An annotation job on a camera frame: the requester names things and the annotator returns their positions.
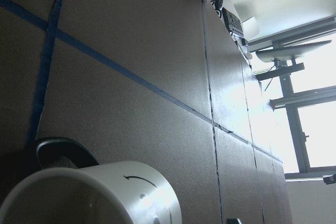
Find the white smiley mug black handle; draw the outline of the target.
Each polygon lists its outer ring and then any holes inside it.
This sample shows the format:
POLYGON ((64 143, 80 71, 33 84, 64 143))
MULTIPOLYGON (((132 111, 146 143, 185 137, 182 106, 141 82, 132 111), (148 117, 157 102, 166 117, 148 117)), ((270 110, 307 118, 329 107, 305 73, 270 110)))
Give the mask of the white smiley mug black handle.
POLYGON ((24 151, 29 175, 1 205, 1 223, 181 223, 170 183, 135 161, 99 164, 78 142, 46 137, 24 151))

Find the black keyboard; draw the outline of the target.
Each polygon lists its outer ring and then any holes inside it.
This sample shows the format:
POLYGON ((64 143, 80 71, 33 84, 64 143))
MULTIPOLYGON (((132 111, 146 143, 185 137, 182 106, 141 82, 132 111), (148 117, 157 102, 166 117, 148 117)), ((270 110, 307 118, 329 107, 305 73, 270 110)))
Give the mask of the black keyboard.
POLYGON ((222 17, 224 24, 230 33, 240 38, 244 37, 243 27, 237 16, 229 12, 227 9, 222 8, 222 17))

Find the black computer mouse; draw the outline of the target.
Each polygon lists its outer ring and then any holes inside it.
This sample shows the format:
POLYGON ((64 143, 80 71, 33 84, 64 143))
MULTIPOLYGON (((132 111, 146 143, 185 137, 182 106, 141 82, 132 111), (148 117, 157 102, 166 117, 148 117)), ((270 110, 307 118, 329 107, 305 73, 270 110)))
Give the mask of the black computer mouse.
POLYGON ((223 0, 213 0, 213 4, 214 4, 216 10, 222 10, 223 0))

